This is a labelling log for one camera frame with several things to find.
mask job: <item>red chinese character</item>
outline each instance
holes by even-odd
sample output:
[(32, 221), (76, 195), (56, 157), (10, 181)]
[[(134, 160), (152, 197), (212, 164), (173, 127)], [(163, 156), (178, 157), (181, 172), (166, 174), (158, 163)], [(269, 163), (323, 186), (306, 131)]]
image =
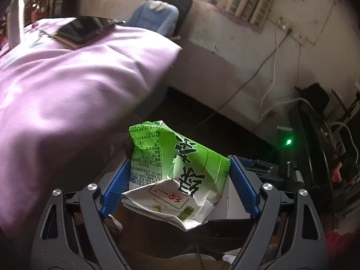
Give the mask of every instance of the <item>red chinese character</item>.
[(178, 203), (183, 199), (183, 197), (175, 195), (174, 193), (172, 193), (171, 195), (169, 195), (169, 199), (173, 200), (176, 203)]

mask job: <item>chair backrest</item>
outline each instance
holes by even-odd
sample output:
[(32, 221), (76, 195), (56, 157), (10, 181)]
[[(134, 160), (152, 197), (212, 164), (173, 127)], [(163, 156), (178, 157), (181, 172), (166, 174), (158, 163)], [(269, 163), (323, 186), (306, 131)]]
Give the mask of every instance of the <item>chair backrest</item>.
[(188, 12), (193, 4), (193, 0), (158, 0), (158, 1), (163, 1), (170, 5), (174, 5), (178, 9), (179, 18), (176, 23), (176, 27), (173, 35), (174, 36), (179, 35), (180, 28), (183, 25), (186, 17), (188, 16)]
[(132, 15), (128, 26), (145, 28), (171, 37), (178, 21), (178, 9), (161, 1), (147, 0)]

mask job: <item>silver screw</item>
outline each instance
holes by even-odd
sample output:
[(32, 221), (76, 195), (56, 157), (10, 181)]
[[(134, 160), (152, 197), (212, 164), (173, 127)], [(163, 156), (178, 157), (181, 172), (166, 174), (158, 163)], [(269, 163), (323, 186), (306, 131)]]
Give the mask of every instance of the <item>silver screw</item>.
[(271, 190), (272, 190), (272, 185), (269, 184), (269, 183), (263, 184), (262, 187), (263, 187), (266, 191), (271, 191)]
[(300, 193), (300, 195), (302, 195), (302, 196), (307, 196), (307, 190), (305, 190), (305, 189), (300, 189), (300, 190), (299, 190), (299, 193)]
[(54, 196), (58, 196), (58, 195), (60, 195), (61, 194), (61, 190), (60, 189), (55, 189), (55, 190), (53, 190), (53, 195)]
[(98, 185), (97, 184), (90, 184), (88, 185), (88, 190), (89, 191), (94, 191), (98, 188)]

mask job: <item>wall socket panel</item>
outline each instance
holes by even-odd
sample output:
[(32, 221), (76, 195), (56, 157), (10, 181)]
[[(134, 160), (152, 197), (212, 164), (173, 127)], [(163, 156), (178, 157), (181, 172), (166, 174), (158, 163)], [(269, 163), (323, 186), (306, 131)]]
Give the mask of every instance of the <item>wall socket panel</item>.
[(289, 29), (292, 29), (292, 33), (290, 36), (296, 40), (301, 46), (304, 46), (305, 42), (307, 41), (307, 36), (304, 35), (297, 29), (296, 26), (291, 21), (288, 21), (286, 18), (279, 16), (275, 17), (271, 15), (271, 13), (268, 16), (268, 20), (277, 25), (280, 29), (282, 29), (284, 32), (288, 32)]

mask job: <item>green and white carton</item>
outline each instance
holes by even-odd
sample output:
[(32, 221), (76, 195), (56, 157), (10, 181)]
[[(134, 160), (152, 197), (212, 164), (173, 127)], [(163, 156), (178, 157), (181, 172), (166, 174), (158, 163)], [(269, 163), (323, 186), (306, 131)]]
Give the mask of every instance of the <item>green and white carton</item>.
[(125, 207), (184, 231), (203, 223), (221, 199), (229, 174), (226, 157), (165, 125), (130, 127), (135, 144)]

